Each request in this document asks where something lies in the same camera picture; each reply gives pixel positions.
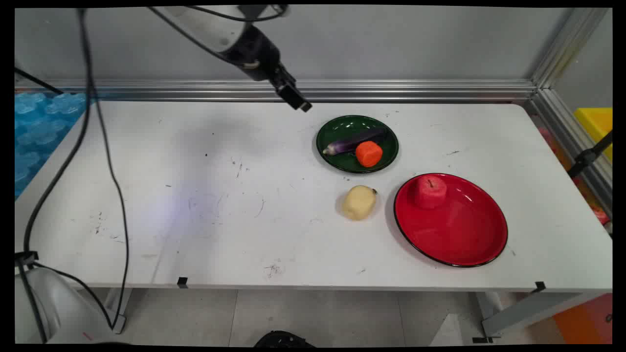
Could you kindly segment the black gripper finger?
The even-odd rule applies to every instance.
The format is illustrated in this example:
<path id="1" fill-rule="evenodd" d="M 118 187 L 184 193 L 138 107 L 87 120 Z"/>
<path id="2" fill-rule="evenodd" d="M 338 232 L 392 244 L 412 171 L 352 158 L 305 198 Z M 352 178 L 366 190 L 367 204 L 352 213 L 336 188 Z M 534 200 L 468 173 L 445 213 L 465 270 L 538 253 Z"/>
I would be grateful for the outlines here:
<path id="1" fill-rule="evenodd" d="M 295 110 L 307 110 L 307 100 L 292 84 L 285 84 L 276 88 L 277 95 Z"/>
<path id="2" fill-rule="evenodd" d="M 312 105 L 297 88 L 293 78 L 286 78 L 286 102 L 295 110 L 307 112 Z"/>

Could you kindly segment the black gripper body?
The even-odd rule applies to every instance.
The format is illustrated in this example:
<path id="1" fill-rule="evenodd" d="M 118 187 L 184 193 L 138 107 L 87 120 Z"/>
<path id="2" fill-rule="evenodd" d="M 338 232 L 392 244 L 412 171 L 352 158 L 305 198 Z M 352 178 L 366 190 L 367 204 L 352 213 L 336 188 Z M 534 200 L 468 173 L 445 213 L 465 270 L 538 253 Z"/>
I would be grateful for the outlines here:
<path id="1" fill-rule="evenodd" d="M 296 79 L 281 62 L 280 50 L 256 26 L 244 27 L 241 36 L 226 50 L 226 58 L 240 65 L 255 82 L 268 80 L 275 89 L 296 86 Z"/>

